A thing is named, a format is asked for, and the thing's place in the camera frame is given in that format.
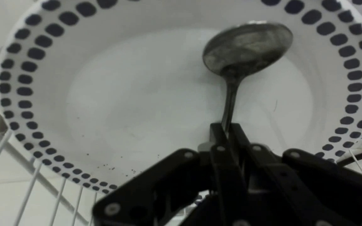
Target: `metal spoon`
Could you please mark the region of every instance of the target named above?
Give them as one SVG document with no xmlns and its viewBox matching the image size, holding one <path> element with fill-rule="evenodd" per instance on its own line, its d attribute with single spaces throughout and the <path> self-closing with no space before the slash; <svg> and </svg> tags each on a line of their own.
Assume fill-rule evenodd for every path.
<svg viewBox="0 0 362 226">
<path fill-rule="evenodd" d="M 246 23 L 214 36 L 204 49 L 209 70 L 223 76 L 228 85 L 223 128 L 228 133 L 237 93 L 246 76 L 280 60 L 293 42 L 293 32 L 277 22 Z"/>
</svg>

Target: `polka dot plate rim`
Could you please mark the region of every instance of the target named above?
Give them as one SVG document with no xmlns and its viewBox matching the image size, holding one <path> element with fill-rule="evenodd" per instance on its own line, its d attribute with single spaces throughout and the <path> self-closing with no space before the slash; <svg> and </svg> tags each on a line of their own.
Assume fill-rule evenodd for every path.
<svg viewBox="0 0 362 226">
<path fill-rule="evenodd" d="M 362 18 L 335 0 L 38 2 L 7 41 L 6 119 L 55 172 L 109 192 L 173 150 L 208 140 L 224 96 L 200 51 L 221 30 L 251 20 L 282 20 L 296 44 L 243 84 L 237 121 L 275 150 L 299 147 L 336 159 L 355 148 L 362 138 Z M 257 94 L 263 98 L 248 98 Z"/>
</svg>

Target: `dish rack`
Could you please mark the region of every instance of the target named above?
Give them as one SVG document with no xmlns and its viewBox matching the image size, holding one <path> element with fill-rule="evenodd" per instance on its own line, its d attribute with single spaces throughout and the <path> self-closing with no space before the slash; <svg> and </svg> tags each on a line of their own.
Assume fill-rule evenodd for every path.
<svg viewBox="0 0 362 226">
<path fill-rule="evenodd" d="M 0 130 L 7 129 L 6 124 L 0 124 Z M 6 194 L 0 197 L 0 212 L 2 218 L 7 218 L 8 224 L 84 224 L 92 226 L 94 218 L 91 216 L 91 208 L 96 201 L 105 194 L 97 190 L 84 188 L 66 178 L 52 177 L 52 172 L 48 167 L 43 167 L 43 163 L 38 159 L 27 155 L 27 153 L 18 149 L 14 140 L 11 140 L 13 133 L 7 129 L 6 133 L 0 133 L 0 165 L 6 164 L 7 158 L 18 164 L 25 173 L 28 174 L 27 184 L 23 185 L 21 193 L 8 192 L 8 197 L 13 199 L 21 199 L 16 202 L 13 199 L 6 199 Z M 351 169 L 362 173 L 362 150 L 353 149 L 351 157 L 343 162 Z M 12 209 L 6 209 L 4 206 L 17 206 Z M 35 206 L 48 206 L 50 209 L 42 211 L 45 217 L 40 216 L 27 216 L 30 208 L 35 209 Z M 178 224 L 179 221 L 185 217 L 192 209 L 187 208 L 182 211 L 175 221 L 169 224 Z"/>
</svg>

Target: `wire rack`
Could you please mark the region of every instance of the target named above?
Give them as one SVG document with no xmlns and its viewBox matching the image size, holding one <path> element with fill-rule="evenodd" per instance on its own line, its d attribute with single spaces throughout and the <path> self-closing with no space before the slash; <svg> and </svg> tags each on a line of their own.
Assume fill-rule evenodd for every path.
<svg viewBox="0 0 362 226">
<path fill-rule="evenodd" d="M 23 170 L 26 170 L 31 177 L 28 177 L 27 185 L 21 189 L 21 193 L 9 193 L 9 197 L 16 197 L 14 199 L 21 198 L 21 201 L 16 204 L 17 207 L 13 209 L 4 212 L 6 214 L 0 213 L 0 217 L 9 216 L 7 219 L 8 224 L 85 224 L 85 226 L 92 226 L 94 218 L 91 216 L 91 208 L 95 204 L 95 202 L 104 197 L 104 193 L 96 192 L 92 189 L 85 189 L 84 187 L 72 183 L 71 180 L 67 180 L 66 178 L 55 178 L 55 180 L 48 177 L 48 174 L 55 174 L 51 172 L 47 167 L 43 167 L 43 163 L 37 160 L 36 158 L 27 155 L 25 152 L 18 149 L 16 143 L 12 139 L 13 131 L 7 128 L 6 124 L 0 124 L 0 164 L 4 164 L 3 157 L 4 154 L 9 155 L 11 159 L 14 159 L 16 164 L 21 165 Z M 355 169 L 358 172 L 362 173 L 362 149 L 353 149 L 350 150 L 350 155 L 346 155 L 346 163 L 351 169 Z M 71 189 L 72 198 L 66 194 L 66 190 Z M 33 202 L 32 198 L 37 198 L 37 196 L 33 196 L 36 190 L 43 190 L 45 193 L 48 193 L 48 206 L 50 209 L 43 211 L 43 219 L 47 222 L 41 222 L 37 216 L 33 217 L 33 221 L 25 221 L 25 214 L 27 209 L 30 209 L 30 203 Z M 2 204 L 11 203 L 12 199 L 4 199 L 0 201 L 0 208 Z M 37 206 L 46 204 L 47 199 L 37 199 Z M 185 214 L 188 214 L 192 211 L 192 208 L 187 208 L 182 211 L 174 221 L 172 221 L 169 224 L 178 224 Z M 67 218 L 66 222 L 58 219 L 58 214 L 65 214 Z"/>
</svg>

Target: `spoon handle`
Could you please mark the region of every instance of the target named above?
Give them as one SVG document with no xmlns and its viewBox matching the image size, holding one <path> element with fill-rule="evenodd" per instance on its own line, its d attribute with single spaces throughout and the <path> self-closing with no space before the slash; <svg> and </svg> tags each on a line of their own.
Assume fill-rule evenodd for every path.
<svg viewBox="0 0 362 226">
<path fill-rule="evenodd" d="M 239 88 L 239 84 L 228 83 L 227 104 L 224 106 L 224 113 L 223 113 L 223 119 L 222 119 L 222 125 L 227 134 L 229 133 L 231 124 L 233 120 L 238 88 Z"/>
</svg>

